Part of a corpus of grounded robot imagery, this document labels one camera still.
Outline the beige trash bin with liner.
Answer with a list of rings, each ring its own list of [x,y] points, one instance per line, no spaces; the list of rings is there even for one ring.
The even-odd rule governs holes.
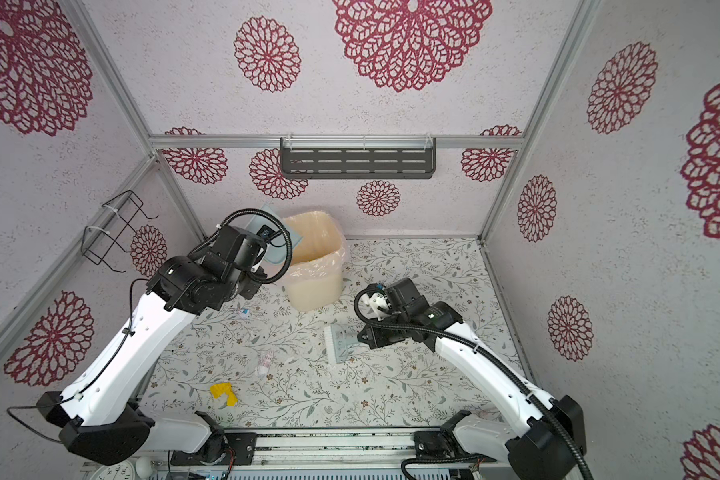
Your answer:
[[[285,224],[301,236],[280,280],[291,306],[308,312],[336,302],[343,291],[343,268],[349,258],[339,223],[325,211],[310,211],[286,218]]]

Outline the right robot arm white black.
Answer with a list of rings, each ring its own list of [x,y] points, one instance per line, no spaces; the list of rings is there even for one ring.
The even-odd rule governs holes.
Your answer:
[[[417,454],[401,463],[406,478],[414,464],[508,465],[519,479],[564,479],[578,470],[593,476],[582,407],[535,385],[499,358],[462,315],[444,301],[429,302],[414,282],[372,283],[353,300],[364,323],[360,343],[379,349],[411,339],[450,362],[496,407],[489,421],[462,410],[438,431],[415,433]]]

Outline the teal plastic dustpan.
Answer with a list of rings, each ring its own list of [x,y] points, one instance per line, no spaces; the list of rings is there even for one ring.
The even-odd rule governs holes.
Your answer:
[[[261,210],[264,212],[267,212],[268,214],[277,218],[283,225],[286,226],[293,248],[296,248],[300,244],[303,237],[292,227],[288,226],[287,222],[285,220],[280,218],[267,205],[262,206]],[[253,215],[251,217],[251,219],[248,221],[248,223],[245,225],[245,229],[252,233],[257,234],[259,228],[262,225],[268,225],[271,228],[280,231],[280,229],[273,222],[271,222],[270,220],[267,220],[266,218],[261,217],[259,215]],[[284,238],[283,234],[281,233],[281,235],[278,238],[274,239],[272,242],[270,242],[270,243],[267,242],[266,253],[264,255],[264,261],[267,264],[272,265],[272,266],[281,265],[286,259],[286,254],[287,254],[286,242],[285,242],[285,238]]]

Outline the yellow paper scrap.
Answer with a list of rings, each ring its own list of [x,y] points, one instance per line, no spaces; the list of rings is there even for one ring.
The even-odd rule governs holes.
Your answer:
[[[229,407],[234,407],[238,403],[238,398],[230,383],[213,384],[209,391],[214,400],[220,400],[224,397],[226,405]]]

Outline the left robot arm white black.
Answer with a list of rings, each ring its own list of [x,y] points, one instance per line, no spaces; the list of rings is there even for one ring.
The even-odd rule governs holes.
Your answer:
[[[292,259],[284,222],[267,210],[246,208],[228,215],[188,254],[166,260],[96,360],[66,388],[48,391],[33,404],[58,427],[53,443],[105,466],[141,451],[183,452],[206,464],[222,461],[226,433],[210,415],[152,416],[132,396],[197,316],[238,296],[252,298],[261,286],[281,279]]]

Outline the teal hand brush white bristles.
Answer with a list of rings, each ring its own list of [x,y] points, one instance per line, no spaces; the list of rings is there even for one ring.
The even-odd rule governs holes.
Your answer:
[[[331,324],[324,329],[328,364],[337,366],[346,362],[363,344],[357,339],[357,331],[352,326]]]

